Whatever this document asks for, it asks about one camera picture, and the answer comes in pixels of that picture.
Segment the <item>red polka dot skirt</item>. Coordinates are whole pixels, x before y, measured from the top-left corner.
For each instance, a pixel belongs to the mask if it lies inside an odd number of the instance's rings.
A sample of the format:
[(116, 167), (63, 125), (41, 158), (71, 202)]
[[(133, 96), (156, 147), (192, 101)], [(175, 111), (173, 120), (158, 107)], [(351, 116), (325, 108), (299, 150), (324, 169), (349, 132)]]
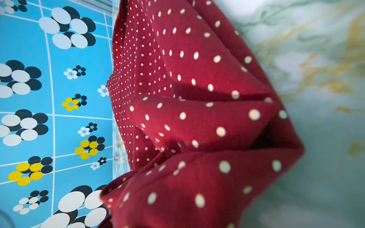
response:
[(102, 228), (236, 228), (304, 154), (289, 115), (213, 1), (121, 1), (107, 82), (130, 172)]

